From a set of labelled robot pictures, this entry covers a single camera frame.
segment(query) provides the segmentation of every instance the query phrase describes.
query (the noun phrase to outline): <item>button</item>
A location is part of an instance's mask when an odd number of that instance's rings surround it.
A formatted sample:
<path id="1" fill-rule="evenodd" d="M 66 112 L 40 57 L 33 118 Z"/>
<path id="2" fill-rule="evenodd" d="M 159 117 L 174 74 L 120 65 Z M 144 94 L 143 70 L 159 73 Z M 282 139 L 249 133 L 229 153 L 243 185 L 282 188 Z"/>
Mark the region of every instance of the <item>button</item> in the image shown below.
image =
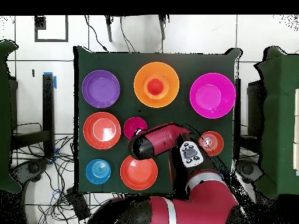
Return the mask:
<path id="1" fill-rule="evenodd" d="M 184 157 L 185 158 L 191 158 L 197 155 L 197 151 L 195 149 L 187 149 L 184 151 Z"/>

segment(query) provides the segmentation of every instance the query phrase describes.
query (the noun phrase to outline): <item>dark green tabletop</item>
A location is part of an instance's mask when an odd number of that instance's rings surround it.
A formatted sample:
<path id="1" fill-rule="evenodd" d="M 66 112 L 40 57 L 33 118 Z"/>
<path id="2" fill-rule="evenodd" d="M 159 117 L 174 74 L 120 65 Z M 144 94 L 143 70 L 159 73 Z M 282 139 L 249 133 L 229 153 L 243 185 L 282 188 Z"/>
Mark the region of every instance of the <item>dark green tabletop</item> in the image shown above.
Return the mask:
<path id="1" fill-rule="evenodd" d="M 123 134 L 123 125 L 130 117 L 141 117 L 148 128 L 169 121 L 188 123 L 201 133 L 217 131 L 224 139 L 224 149 L 219 157 L 231 170 L 232 158 L 232 110 L 222 118 L 207 119 L 198 115 L 191 107 L 189 90 L 192 83 L 201 75 L 216 72 L 225 75 L 234 83 L 235 60 L 240 55 L 237 48 L 230 49 L 225 54 L 143 54 L 122 52 L 89 52 L 77 47 L 79 64 L 79 192 L 97 193 L 172 193 L 168 153 L 163 153 L 154 160 L 158 166 L 156 182 L 144 191 L 134 191 L 121 180 L 120 166 L 129 155 L 128 139 Z M 149 62 L 164 62 L 170 65 L 180 80 L 180 89 L 176 99 L 166 107 L 150 108 L 143 105 L 136 97 L 133 82 L 138 70 Z M 89 105 L 81 92 L 81 86 L 88 73 L 104 69 L 113 73 L 120 82 L 120 96 L 114 105 L 108 108 L 95 108 Z M 85 120 L 93 113 L 106 111 L 113 114 L 121 125 L 121 137 L 114 147 L 108 150 L 98 150 L 89 146 L 83 136 Z M 86 165 L 94 159 L 107 160 L 111 166 L 110 179 L 95 185 L 89 182 L 85 175 Z"/>

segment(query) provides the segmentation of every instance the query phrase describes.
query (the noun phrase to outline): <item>orange plate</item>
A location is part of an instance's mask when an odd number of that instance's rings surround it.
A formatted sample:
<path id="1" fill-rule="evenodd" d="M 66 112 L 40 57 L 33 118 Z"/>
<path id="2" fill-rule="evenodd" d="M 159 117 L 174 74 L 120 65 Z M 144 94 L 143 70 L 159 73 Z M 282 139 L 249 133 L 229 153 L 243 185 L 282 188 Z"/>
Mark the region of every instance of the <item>orange plate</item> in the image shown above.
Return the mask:
<path id="1" fill-rule="evenodd" d="M 224 147 L 222 136 L 215 131 L 207 131 L 199 138 L 199 145 L 209 156 L 219 155 Z"/>
<path id="2" fill-rule="evenodd" d="M 165 107 L 178 94 L 179 77 L 168 64 L 151 62 L 137 72 L 134 91 L 139 101 L 146 106 Z"/>
<path id="3" fill-rule="evenodd" d="M 135 160 L 128 156 L 121 164 L 120 177 L 133 190 L 145 190 L 156 181 L 158 168 L 153 159 Z"/>
<path id="4" fill-rule="evenodd" d="M 91 147 L 95 149 L 109 149 L 120 138 L 119 121 L 110 113 L 94 113 L 85 121 L 83 135 Z"/>

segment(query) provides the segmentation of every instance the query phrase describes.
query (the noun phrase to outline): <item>plate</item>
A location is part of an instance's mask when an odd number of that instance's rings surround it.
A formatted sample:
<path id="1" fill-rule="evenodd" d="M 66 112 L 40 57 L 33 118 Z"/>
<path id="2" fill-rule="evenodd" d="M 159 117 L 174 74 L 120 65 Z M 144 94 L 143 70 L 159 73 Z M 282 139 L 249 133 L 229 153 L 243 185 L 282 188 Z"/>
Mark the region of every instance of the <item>plate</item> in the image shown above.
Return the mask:
<path id="1" fill-rule="evenodd" d="M 153 159 L 135 160 L 128 156 L 120 167 L 124 184 L 133 190 L 145 190 L 156 181 L 158 168 Z"/>
<path id="2" fill-rule="evenodd" d="M 92 71 L 82 83 L 82 94 L 91 106 L 110 107 L 119 97 L 119 81 L 109 71 Z"/>
<path id="3" fill-rule="evenodd" d="M 224 75 L 208 73 L 192 84 L 190 102 L 193 109 L 205 118 L 220 118 L 230 112 L 236 98 L 235 87 Z"/>
<path id="4" fill-rule="evenodd" d="M 83 126 L 83 135 L 91 147 L 109 149 L 119 141 L 119 121 L 110 113 L 94 113 L 86 119 Z"/>
<path id="5" fill-rule="evenodd" d="M 178 94 L 179 77 L 168 64 L 151 62 L 137 72 L 134 91 L 139 101 L 146 106 L 165 107 Z"/>

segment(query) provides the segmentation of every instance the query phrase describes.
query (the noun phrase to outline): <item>blue bowl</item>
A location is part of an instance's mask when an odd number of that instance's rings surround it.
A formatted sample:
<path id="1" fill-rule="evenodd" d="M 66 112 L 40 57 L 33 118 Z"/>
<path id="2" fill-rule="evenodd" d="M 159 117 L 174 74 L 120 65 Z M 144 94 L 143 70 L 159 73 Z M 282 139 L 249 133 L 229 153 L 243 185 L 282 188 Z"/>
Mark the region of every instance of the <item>blue bowl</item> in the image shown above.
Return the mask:
<path id="1" fill-rule="evenodd" d="M 111 168 L 107 161 L 96 159 L 88 163 L 86 176 L 88 180 L 96 185 L 105 183 L 111 175 Z"/>

